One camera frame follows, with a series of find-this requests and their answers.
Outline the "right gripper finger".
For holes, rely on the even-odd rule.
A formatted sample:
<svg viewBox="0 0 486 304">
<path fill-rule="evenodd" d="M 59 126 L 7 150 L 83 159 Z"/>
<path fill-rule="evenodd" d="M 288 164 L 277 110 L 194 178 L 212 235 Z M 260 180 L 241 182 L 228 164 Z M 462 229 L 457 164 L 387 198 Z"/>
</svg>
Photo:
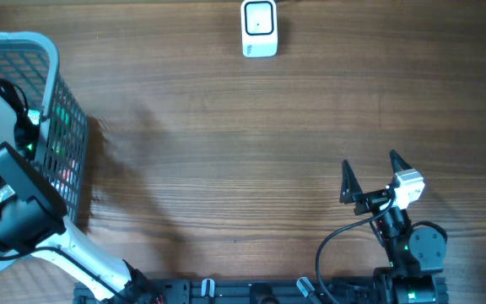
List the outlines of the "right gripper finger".
<svg viewBox="0 0 486 304">
<path fill-rule="evenodd" d="M 360 201 L 363 191 L 354 174 L 348 160 L 342 162 L 342 182 L 339 195 L 339 202 L 342 204 L 353 204 Z"/>
<path fill-rule="evenodd" d="M 394 150 L 389 153 L 391 160 L 391 168 L 394 172 L 411 170 L 412 167 Z"/>
</svg>

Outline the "teal tissue packet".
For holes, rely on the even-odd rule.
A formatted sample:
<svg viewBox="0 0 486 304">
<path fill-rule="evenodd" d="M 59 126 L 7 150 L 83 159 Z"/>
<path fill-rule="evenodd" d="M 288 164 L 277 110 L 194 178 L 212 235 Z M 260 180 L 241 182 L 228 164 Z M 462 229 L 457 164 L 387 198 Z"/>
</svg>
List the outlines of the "teal tissue packet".
<svg viewBox="0 0 486 304">
<path fill-rule="evenodd" d="M 37 110 L 28 110 L 28 118 L 34 125 L 39 125 L 41 123 L 42 112 Z"/>
</svg>

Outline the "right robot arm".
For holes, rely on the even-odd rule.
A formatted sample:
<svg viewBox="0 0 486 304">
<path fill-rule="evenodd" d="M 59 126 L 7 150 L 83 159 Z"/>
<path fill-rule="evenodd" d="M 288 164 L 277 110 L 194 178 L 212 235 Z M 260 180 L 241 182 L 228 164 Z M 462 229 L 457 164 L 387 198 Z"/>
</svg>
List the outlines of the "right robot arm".
<svg viewBox="0 0 486 304">
<path fill-rule="evenodd" d="M 368 279 L 347 283 L 350 303 L 429 303 L 449 301 L 444 268 L 448 236 L 430 221 L 413 223 L 408 206 L 420 199 L 424 178 L 396 151 L 390 152 L 393 176 L 381 190 L 364 192 L 347 160 L 342 163 L 339 201 L 354 204 L 356 215 L 372 214 L 371 229 L 386 251 L 388 267 L 377 268 Z"/>
</svg>

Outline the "white barcode scanner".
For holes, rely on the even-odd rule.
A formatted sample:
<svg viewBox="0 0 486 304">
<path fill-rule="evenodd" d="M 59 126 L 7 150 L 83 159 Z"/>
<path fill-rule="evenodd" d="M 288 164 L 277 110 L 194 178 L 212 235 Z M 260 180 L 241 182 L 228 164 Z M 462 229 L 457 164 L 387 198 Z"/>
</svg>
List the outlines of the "white barcode scanner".
<svg viewBox="0 0 486 304">
<path fill-rule="evenodd" d="M 278 50 L 278 12 L 273 0 L 245 0 L 240 6 L 242 54 L 273 57 Z"/>
</svg>

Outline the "grey plastic mesh basket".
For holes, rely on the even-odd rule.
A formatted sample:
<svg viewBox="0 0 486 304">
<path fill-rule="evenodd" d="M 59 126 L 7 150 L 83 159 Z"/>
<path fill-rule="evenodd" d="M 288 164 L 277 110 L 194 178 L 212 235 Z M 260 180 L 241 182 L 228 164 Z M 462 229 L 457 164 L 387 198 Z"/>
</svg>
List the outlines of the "grey plastic mesh basket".
<svg viewBox="0 0 486 304">
<path fill-rule="evenodd" d="M 0 32 L 0 79 L 20 87 L 29 108 L 42 112 L 39 136 L 30 145 L 28 160 L 60 193 L 75 224 L 89 127 L 59 66 L 57 47 L 46 36 Z M 0 262 L 0 271 L 16 260 Z"/>
</svg>

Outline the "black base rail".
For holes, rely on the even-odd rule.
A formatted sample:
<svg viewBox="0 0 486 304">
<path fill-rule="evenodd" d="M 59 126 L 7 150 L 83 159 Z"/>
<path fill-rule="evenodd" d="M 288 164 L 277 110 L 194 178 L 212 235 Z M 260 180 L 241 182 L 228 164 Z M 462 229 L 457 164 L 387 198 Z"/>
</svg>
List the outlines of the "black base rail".
<svg viewBox="0 0 486 304">
<path fill-rule="evenodd" d="M 315 280 L 153 280 L 166 304 L 329 303 Z M 337 277 L 327 289 L 339 303 L 438 303 L 450 301 L 446 280 L 438 277 L 400 278 Z"/>
</svg>

